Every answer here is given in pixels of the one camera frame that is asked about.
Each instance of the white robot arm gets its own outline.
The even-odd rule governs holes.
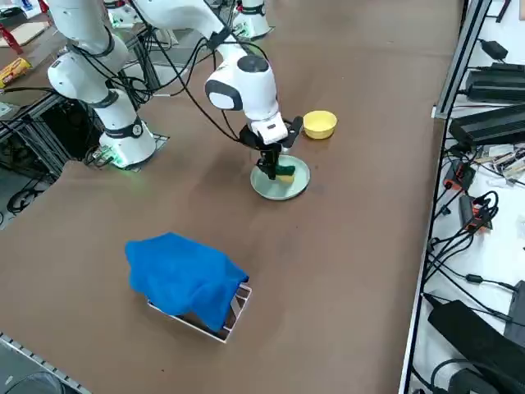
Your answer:
[[[104,26],[97,1],[49,0],[49,6],[57,28],[116,73],[124,66],[128,52]],[[270,64],[247,53],[204,0],[134,0],[132,5],[159,29],[197,30],[208,40],[210,49],[221,54],[223,62],[208,78],[205,92],[217,108],[244,111],[248,130],[255,137],[244,138],[245,144],[273,151],[280,151],[277,145],[291,146],[297,133],[290,138],[281,117]],[[126,93],[108,89],[106,78],[84,56],[75,52],[61,56],[49,68],[48,76],[58,92],[82,100],[96,111],[106,128],[101,144],[117,152],[117,166],[140,163],[153,154],[153,136],[136,115]]]

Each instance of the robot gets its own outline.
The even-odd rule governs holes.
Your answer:
[[[97,113],[104,125],[99,143],[114,153],[114,165],[127,168],[148,160],[156,149],[152,132],[137,115],[127,94],[121,89],[109,89],[107,76],[95,68],[98,63],[116,74],[128,59],[125,43],[103,24],[103,3],[48,3],[57,29],[77,42],[49,67],[51,85]],[[208,47],[217,50],[223,59],[204,86],[209,101],[221,110],[244,112],[247,125],[240,132],[240,142],[261,151],[257,168],[269,180],[279,175],[293,176],[293,166],[281,166],[279,155],[291,148],[302,127],[302,118],[296,117],[290,128],[283,121],[269,62],[248,53],[204,0],[133,0],[131,4],[151,26],[194,29],[208,40]]]

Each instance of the black device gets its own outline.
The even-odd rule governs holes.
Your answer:
[[[525,103],[525,73],[511,70],[470,71],[463,94],[469,100],[482,103]]]
[[[457,117],[450,134],[469,146],[525,142],[525,104]]]
[[[461,160],[454,160],[445,174],[443,186],[446,189],[468,191],[475,175],[476,170],[468,164],[463,163]]]
[[[494,60],[503,60],[509,54],[509,51],[501,46],[497,41],[485,41],[478,39],[482,43],[483,52],[492,57]]]
[[[474,363],[482,363],[493,370],[477,367],[484,379],[499,394],[525,392],[525,350],[503,337],[482,318],[459,300],[442,304],[431,295],[425,298],[434,306],[428,322],[459,352]],[[495,371],[523,383],[521,391],[516,384]]]
[[[508,315],[513,322],[525,326],[525,282],[519,281],[516,287],[518,291],[515,291],[512,296]],[[506,323],[503,335],[512,342],[525,347],[525,327],[518,324]]]
[[[459,197],[459,216],[461,226],[469,230],[492,229],[492,221],[487,221],[488,209],[476,204],[476,199],[470,195]]]
[[[449,380],[449,394],[471,394],[473,392],[476,394],[499,394],[482,376],[471,369],[463,368],[452,375]]]

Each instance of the red object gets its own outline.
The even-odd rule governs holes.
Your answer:
[[[16,52],[16,54],[21,55],[22,53],[24,53],[22,47],[18,44],[13,34],[11,34],[11,32],[8,29],[6,29],[1,23],[0,34],[2,34],[3,39],[6,40],[7,44],[11,47],[12,50]]]
[[[48,5],[45,3],[44,0],[39,0],[39,5],[40,5],[40,11],[43,13],[43,14],[47,14],[48,11],[49,11],[49,7]]]

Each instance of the blue towel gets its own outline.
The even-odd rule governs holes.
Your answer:
[[[248,281],[224,253],[173,233],[129,241],[126,257],[132,289],[165,314],[195,313],[214,332],[222,328],[239,284]]]

